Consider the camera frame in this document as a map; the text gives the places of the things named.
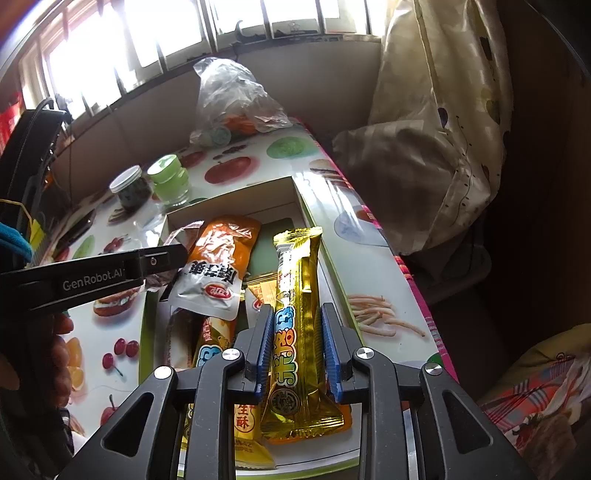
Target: yellow snack wrapper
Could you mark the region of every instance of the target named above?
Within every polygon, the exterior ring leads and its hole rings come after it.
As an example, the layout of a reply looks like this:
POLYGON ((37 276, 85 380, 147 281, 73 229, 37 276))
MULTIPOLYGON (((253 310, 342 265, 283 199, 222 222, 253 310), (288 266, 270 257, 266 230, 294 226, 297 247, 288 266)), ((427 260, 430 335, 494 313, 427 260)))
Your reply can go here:
POLYGON ((245 295, 248 326, 254 327, 263 304, 268 303, 275 309, 277 272, 266 273, 247 281, 246 289, 249 293, 245 295))
MULTIPOLYGON (((199 340, 197 341, 197 350, 193 357, 193 366, 200 367, 210 358, 222 353, 226 348, 230 348, 234 341, 234 329, 236 322, 234 320, 222 320, 215 317, 207 317, 203 321, 199 340)), ((191 431, 191 421, 193 419, 194 405, 189 404, 187 417, 185 418, 183 439, 181 447, 187 449, 189 445, 189 433, 191 431)))
MULTIPOLYGON (((193 366, 200 367, 215 355, 230 348, 236 322, 215 317, 203 321, 193 366)), ((190 404, 185 418, 181 447, 187 449, 193 419, 194 405, 190 404)), ((260 444, 261 411, 258 406, 237 405, 234 408, 234 454, 237 468, 273 469, 275 462, 269 451, 260 444)))
POLYGON ((269 450, 260 444, 261 437, 261 409, 253 405, 234 405, 234 460, 237 468, 275 468, 269 450))
POLYGON ((279 255, 271 386, 261 430, 273 443, 334 433, 345 422, 326 394, 318 294, 321 227, 273 238, 279 255))
POLYGON ((277 273, 266 273, 260 277, 254 278, 246 282, 248 290, 260 302, 258 310, 264 303, 270 304, 275 308, 275 296, 277 295, 277 273))

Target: window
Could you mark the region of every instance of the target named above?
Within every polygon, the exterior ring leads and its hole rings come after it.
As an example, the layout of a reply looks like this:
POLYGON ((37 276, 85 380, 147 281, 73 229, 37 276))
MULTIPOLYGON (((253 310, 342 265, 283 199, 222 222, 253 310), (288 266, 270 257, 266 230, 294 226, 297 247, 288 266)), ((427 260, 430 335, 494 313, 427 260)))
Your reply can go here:
POLYGON ((142 67, 158 61, 156 44, 166 57, 203 39, 191 0, 126 0, 125 16, 142 67))
POLYGON ((387 28, 388 0, 368 0, 368 10, 372 34, 383 36, 387 28))
POLYGON ((123 28, 110 4, 81 22, 46 56, 53 90, 68 102, 74 118, 86 110, 82 97, 93 113, 121 97, 115 72, 123 85, 136 84, 129 71, 123 28))
POLYGON ((163 70, 211 53, 211 45, 221 50, 236 41, 264 40, 269 27, 275 38, 366 33, 365 0, 320 0, 323 25, 316 0, 65 3, 64 10, 43 20, 19 71, 28 108, 59 95, 74 118, 92 116, 163 70), (246 38, 236 37, 238 22, 246 38))

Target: wall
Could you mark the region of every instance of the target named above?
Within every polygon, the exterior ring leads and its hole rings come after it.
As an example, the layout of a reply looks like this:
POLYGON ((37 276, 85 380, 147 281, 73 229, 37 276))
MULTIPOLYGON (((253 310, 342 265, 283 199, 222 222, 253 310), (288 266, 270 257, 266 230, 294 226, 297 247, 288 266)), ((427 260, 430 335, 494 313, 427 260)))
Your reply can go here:
MULTIPOLYGON (((320 139, 366 124, 381 45, 368 41, 304 43, 243 54, 267 92, 320 139)), ((86 131, 53 164, 74 201, 104 189, 122 170, 188 144, 195 119, 198 78, 193 71, 130 100, 86 131)))
POLYGON ((493 271, 482 292, 516 358, 591 321, 591 85, 522 0, 499 0, 499 12, 515 111, 487 217, 493 271))

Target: hand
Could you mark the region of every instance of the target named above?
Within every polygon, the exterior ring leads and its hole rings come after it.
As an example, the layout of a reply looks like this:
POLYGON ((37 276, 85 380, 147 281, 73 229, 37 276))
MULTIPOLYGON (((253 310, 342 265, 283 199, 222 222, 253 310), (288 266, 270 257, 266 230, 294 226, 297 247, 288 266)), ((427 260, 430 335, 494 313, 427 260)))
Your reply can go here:
MULTIPOLYGON (((59 408, 68 405, 70 398, 70 391, 72 390, 72 379, 70 372, 67 369, 70 354, 66 347, 66 343, 59 335, 70 333, 74 329, 72 319, 63 313, 59 313, 54 317, 53 331, 55 333, 53 344, 51 346, 51 360, 56 366, 54 376, 54 391, 51 395, 51 402, 59 408)), ((0 387, 7 390, 18 390, 20 387, 20 380, 17 373, 14 371, 6 357, 0 353, 0 387)))

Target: red logo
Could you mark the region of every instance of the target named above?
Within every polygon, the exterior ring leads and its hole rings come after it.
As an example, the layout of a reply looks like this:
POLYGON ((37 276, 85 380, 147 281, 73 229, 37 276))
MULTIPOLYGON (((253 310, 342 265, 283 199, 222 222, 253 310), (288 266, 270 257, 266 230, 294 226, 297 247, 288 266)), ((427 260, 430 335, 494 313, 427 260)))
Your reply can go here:
POLYGON ((215 299, 229 299, 232 292, 219 283, 210 283, 205 287, 205 293, 215 299))

